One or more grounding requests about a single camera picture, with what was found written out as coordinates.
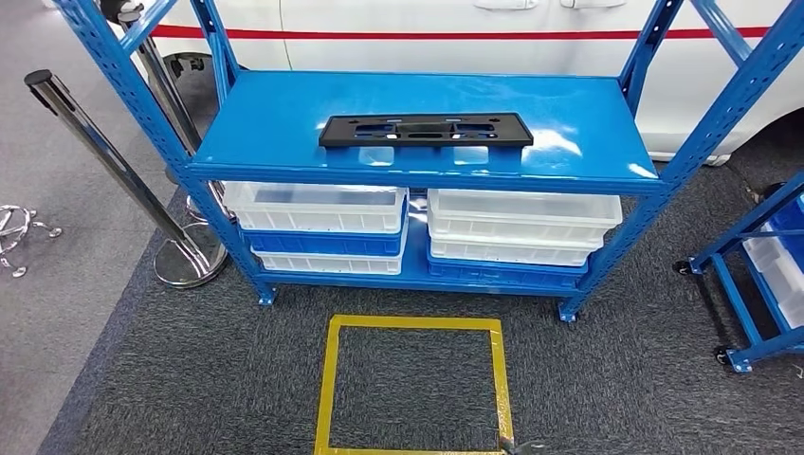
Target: black plastic plate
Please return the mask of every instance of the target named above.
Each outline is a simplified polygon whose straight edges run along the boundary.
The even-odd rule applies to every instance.
[[[332,116],[321,147],[487,145],[524,147],[533,135],[517,113]]]

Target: stacked bins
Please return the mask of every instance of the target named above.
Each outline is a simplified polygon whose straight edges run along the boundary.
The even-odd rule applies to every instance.
[[[267,270],[396,275],[408,190],[228,182],[227,207]]]
[[[575,286],[622,222],[617,196],[429,190],[430,273]]]
[[[761,230],[804,229],[799,197],[775,214]],[[777,300],[791,329],[804,325],[804,236],[755,237],[743,242],[748,257]]]

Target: gray carpet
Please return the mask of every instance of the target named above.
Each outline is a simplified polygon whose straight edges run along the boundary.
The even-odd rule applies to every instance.
[[[804,359],[726,373],[711,349],[742,340],[717,286],[707,307],[671,269],[801,167],[800,120],[701,170],[572,325],[555,300],[471,294],[287,285],[260,308],[233,266],[166,289],[154,242],[39,453],[309,454],[334,314],[500,319],[515,435],[547,453],[802,453]],[[479,334],[343,329],[331,446],[493,449],[490,368]]]

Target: blue plastic bin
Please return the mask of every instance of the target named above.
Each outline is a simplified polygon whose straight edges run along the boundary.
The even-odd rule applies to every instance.
[[[774,230],[804,229],[804,195],[796,198],[771,217]],[[779,237],[781,243],[790,251],[795,262],[804,270],[804,235],[788,235]]]
[[[241,229],[241,235],[255,251],[266,253],[396,256],[402,246],[402,232],[408,220],[407,201],[402,203],[400,216],[402,228],[395,234]]]
[[[427,250],[431,275],[460,281],[575,288],[578,279],[589,270],[586,263],[580,267],[564,267],[433,258],[429,237]]]

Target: blue metal shelf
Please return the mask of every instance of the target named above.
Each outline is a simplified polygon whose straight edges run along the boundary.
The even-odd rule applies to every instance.
[[[521,151],[318,145],[333,115],[518,112]],[[615,78],[248,71],[191,166],[202,178],[648,194],[664,182]]]
[[[712,266],[721,280],[726,297],[740,320],[743,332],[746,334],[749,346],[743,349],[728,349],[724,354],[731,362],[732,368],[737,373],[749,373],[753,370],[752,363],[771,355],[782,353],[804,353],[804,326],[791,328],[787,319],[781,313],[778,302],[767,281],[761,273],[754,267],[754,262],[748,256],[743,247],[743,241],[749,237],[767,237],[777,235],[783,239],[789,235],[801,235],[796,228],[799,226],[797,217],[797,202],[799,195],[804,192],[804,172],[796,174],[787,181],[778,191],[770,195],[761,204],[752,209],[734,226],[728,229],[720,239],[713,242],[701,253],[690,259],[690,269],[693,273],[702,274],[704,268]],[[793,209],[794,213],[785,210]],[[769,220],[776,219],[780,224],[781,230],[773,232],[761,232],[760,228]],[[745,266],[757,285],[762,300],[768,308],[779,331],[779,335],[770,338],[762,338],[757,330],[748,308],[743,301],[740,291],[732,279],[731,272],[723,260],[723,255],[738,252]]]
[[[210,45],[222,102],[193,158],[188,157],[130,58],[137,40],[155,27],[174,0],[155,2],[155,10],[146,13],[122,42],[100,15],[95,0],[55,0],[100,71],[254,286],[262,304],[273,301],[274,284],[281,282],[543,294],[566,296],[558,314],[568,321],[575,320],[597,286],[804,46],[804,2],[791,2],[746,55],[748,49],[740,45],[714,4],[697,1],[716,36],[730,55],[738,57],[739,67],[673,160],[657,175],[634,116],[649,64],[683,0],[656,0],[617,78],[243,71],[235,60],[215,1],[190,0]],[[318,147],[320,130],[331,116],[482,112],[519,113],[534,137],[534,145],[521,151],[494,147]],[[268,273],[255,261],[237,227],[218,208],[208,191],[210,179],[640,197],[620,229],[590,257],[589,272],[568,294],[566,289],[535,285],[489,287],[487,283],[434,279],[427,272],[420,242],[409,247],[403,274],[398,277]]]
[[[409,215],[408,240],[402,257],[399,275],[362,275],[350,273],[310,273],[266,271],[260,276],[267,282],[295,284],[321,284],[330,286],[383,287],[389,289],[416,289],[422,291],[473,292],[484,294],[516,294],[532,296],[569,297],[577,290],[564,286],[533,286],[490,281],[454,280],[435,277],[428,270],[427,221],[423,214]]]

